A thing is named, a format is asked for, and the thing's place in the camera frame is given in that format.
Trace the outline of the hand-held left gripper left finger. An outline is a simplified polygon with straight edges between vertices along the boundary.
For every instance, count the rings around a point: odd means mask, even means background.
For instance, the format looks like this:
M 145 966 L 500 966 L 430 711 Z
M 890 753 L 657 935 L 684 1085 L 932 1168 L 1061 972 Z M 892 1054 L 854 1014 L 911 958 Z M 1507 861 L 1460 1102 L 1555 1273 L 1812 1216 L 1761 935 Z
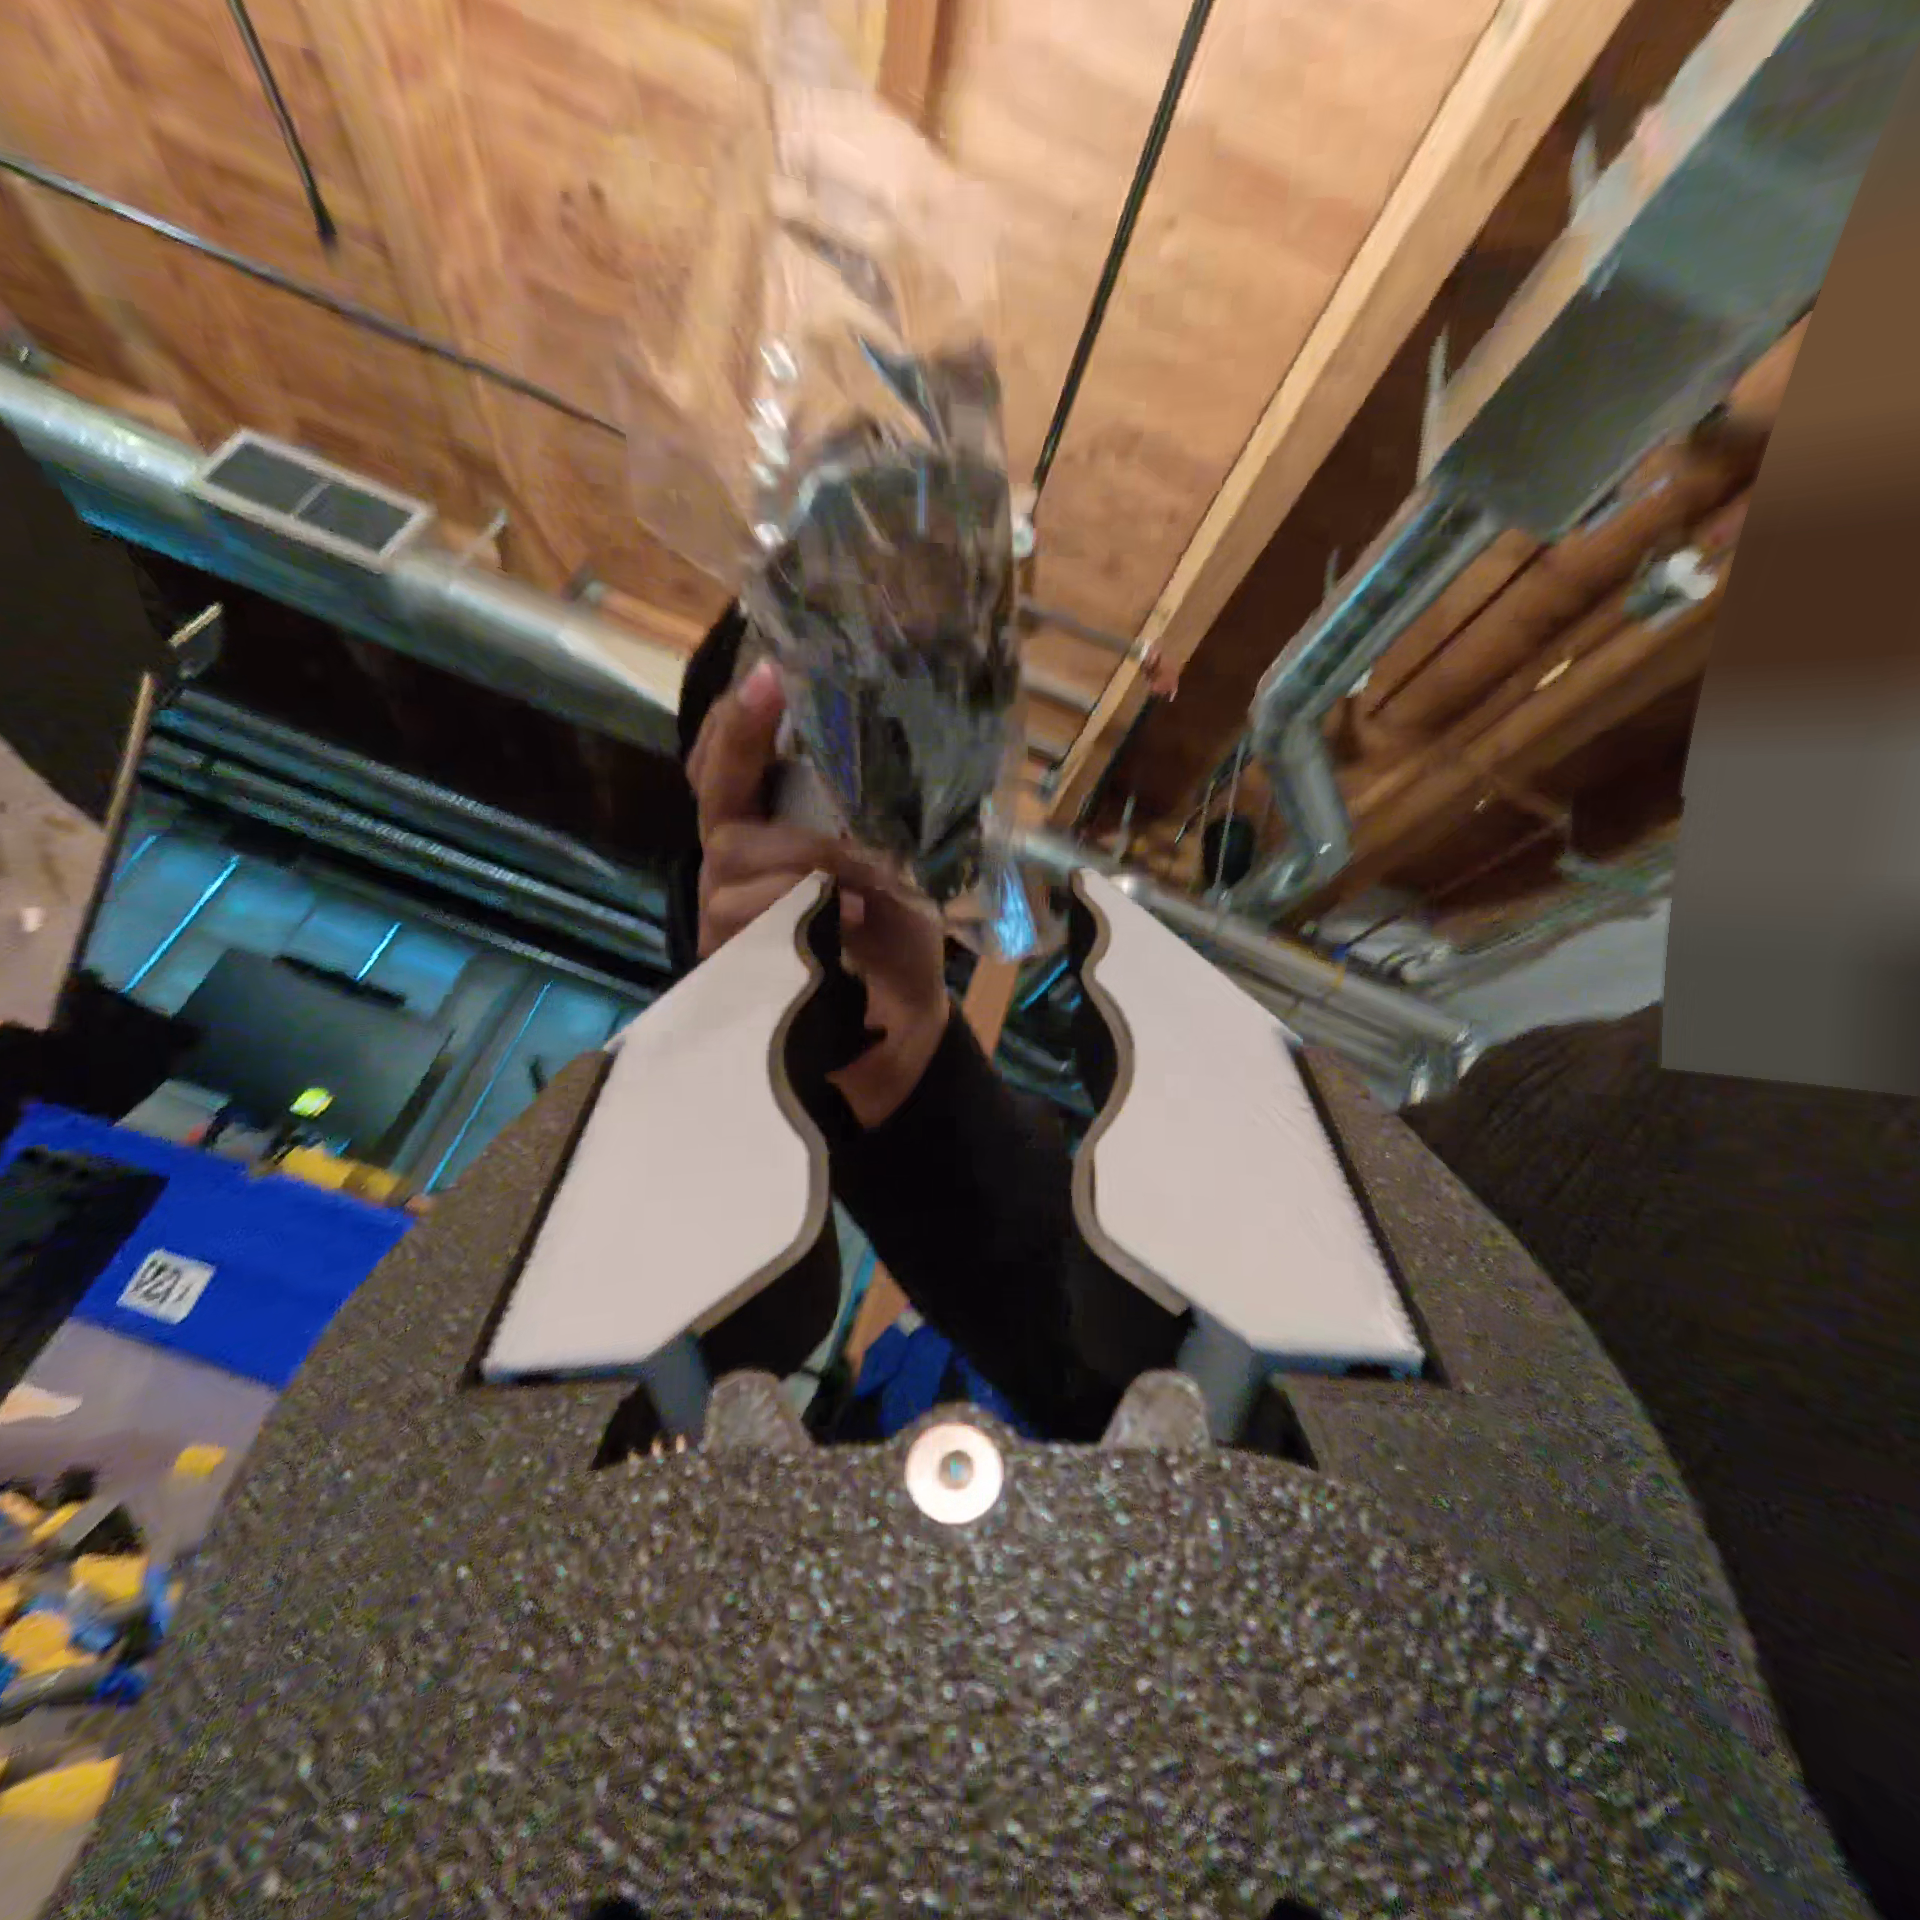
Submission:
M 835 905 L 807 876 L 641 1013 L 545 1199 L 481 1344 L 483 1385 L 629 1382 L 662 1428 L 705 1436 L 705 1337 L 817 1243 L 827 1147 L 787 1045 L 826 981 Z

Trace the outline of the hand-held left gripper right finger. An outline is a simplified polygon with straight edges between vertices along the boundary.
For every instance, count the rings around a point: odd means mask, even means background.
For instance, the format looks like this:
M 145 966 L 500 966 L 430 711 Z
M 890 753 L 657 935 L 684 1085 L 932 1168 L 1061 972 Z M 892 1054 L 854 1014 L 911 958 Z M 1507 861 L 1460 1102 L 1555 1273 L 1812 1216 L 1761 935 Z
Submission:
M 1068 881 L 1093 1104 L 1073 1160 L 1087 1247 L 1179 1321 L 1214 1438 L 1270 1376 L 1412 1381 L 1427 1349 L 1289 1029 L 1116 879 Z

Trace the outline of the clear bag of dark pieces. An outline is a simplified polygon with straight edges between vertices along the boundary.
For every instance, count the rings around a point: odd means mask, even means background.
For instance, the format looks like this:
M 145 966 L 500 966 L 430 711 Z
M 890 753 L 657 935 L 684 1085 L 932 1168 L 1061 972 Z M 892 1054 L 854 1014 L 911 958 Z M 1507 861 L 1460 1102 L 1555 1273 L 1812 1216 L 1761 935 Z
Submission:
M 636 515 L 780 664 L 803 821 L 1012 963 L 1039 935 L 991 201 L 827 4 L 756 4 L 742 69 L 684 315 L 636 319 L 619 366 Z

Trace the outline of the blue plastic bin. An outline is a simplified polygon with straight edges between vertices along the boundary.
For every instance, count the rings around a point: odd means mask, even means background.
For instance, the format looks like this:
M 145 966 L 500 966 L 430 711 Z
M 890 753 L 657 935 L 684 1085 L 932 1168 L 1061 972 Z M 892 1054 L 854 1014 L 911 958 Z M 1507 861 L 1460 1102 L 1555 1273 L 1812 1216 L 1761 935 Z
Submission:
M 137 1223 L 111 1235 L 74 1319 L 270 1389 L 297 1376 L 413 1228 L 399 1209 L 60 1105 L 23 1111 L 4 1168 L 35 1147 L 105 1160 L 153 1185 Z

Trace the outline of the person's right hand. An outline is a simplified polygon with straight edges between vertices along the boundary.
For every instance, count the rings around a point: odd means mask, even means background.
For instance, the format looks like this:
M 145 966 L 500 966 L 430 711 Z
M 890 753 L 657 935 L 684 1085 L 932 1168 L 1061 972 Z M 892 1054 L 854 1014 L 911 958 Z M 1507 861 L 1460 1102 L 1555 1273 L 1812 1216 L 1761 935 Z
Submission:
M 945 1039 L 954 1003 L 945 933 L 876 855 L 826 831 L 782 823 L 764 800 L 778 761 L 785 686 L 756 662 L 706 713 L 689 756 L 701 837 L 698 953 L 708 958 L 807 876 L 839 894 L 843 966 L 866 993 L 865 1039 L 829 1081 L 873 1128 L 915 1093 Z

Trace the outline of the silver pipes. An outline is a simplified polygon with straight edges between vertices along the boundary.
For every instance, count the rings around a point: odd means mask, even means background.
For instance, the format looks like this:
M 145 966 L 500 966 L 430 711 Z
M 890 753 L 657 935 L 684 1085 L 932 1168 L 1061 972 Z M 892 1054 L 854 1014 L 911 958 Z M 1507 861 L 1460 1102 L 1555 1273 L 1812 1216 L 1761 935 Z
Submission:
M 1065 881 L 1079 871 L 1109 879 L 1260 998 L 1298 1039 L 1347 1059 L 1389 1105 L 1414 1105 L 1453 1089 L 1484 1051 L 1474 1023 L 1419 993 L 1333 963 L 1222 905 L 1182 894 L 1062 831 L 1022 828 L 1015 853 L 1047 879 Z

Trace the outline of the yellow plastic bin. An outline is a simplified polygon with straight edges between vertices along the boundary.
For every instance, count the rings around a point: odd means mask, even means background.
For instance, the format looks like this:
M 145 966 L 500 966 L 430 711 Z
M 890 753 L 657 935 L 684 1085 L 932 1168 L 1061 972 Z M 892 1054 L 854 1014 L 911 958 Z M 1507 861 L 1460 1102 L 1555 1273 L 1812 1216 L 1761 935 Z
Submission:
M 343 1192 L 381 1209 L 405 1209 L 412 1197 L 406 1179 L 388 1168 L 338 1156 L 318 1143 L 286 1147 L 271 1160 L 279 1176 L 297 1179 L 325 1192 Z

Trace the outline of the large dark monitor screen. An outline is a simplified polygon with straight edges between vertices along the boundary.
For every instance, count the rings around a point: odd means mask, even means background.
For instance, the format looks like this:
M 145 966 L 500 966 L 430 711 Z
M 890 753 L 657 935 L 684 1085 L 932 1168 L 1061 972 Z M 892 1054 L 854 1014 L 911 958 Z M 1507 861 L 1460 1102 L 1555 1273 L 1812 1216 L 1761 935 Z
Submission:
M 241 1120 L 310 1121 L 357 1159 L 397 1147 L 442 1077 L 443 1021 L 367 997 L 279 958 L 227 951 L 178 1013 L 187 1048 L 177 1078 L 223 1097 Z

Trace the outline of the black perforated block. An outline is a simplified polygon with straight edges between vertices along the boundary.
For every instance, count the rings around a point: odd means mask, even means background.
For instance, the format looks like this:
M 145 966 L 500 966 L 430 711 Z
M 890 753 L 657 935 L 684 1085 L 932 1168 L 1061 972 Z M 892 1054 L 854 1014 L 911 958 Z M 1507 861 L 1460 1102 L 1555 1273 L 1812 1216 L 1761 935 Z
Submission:
M 162 1176 L 43 1143 L 2 1175 L 2 1396 L 153 1211 Z

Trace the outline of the white instruction booklet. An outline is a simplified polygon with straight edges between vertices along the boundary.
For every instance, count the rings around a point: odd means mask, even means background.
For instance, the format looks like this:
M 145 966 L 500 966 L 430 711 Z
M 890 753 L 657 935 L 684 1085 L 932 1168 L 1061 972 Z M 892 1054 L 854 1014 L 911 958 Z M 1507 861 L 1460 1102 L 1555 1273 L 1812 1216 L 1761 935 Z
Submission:
M 127 551 L 2 430 L 2 1027 L 70 1000 L 153 720 L 213 664 L 223 607 L 171 631 Z

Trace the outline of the pile of yellow blue pieces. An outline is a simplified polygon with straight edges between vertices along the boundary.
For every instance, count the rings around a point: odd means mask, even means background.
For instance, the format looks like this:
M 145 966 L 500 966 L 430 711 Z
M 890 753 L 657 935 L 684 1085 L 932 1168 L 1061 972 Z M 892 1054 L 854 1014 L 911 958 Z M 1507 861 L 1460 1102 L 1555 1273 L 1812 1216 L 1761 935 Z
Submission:
M 121 1720 L 174 1628 L 174 1494 L 131 1502 L 85 1469 L 4 1481 L 4 1830 L 78 1828 L 111 1791 Z

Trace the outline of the silver round spiral duct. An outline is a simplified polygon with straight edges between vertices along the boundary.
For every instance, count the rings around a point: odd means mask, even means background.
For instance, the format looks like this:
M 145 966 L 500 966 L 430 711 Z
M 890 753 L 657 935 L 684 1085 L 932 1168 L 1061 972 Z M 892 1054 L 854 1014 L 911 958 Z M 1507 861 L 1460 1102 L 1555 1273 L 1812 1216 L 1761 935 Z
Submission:
M 1283 840 L 1235 886 L 1243 911 L 1277 917 L 1348 863 L 1353 823 L 1329 748 L 1329 716 L 1500 529 L 1500 518 L 1471 493 L 1436 481 L 1418 487 L 1279 649 L 1251 701 L 1245 735 L 1279 813 Z

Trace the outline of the rectangular metal duct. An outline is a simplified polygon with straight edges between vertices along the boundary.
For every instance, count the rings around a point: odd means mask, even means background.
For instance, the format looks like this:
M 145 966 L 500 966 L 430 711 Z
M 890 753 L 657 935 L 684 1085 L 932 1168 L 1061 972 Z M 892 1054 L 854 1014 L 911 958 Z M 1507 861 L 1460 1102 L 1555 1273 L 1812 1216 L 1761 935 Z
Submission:
M 1562 537 L 1818 300 L 1915 1 L 1730 4 L 1451 376 L 1430 492 Z

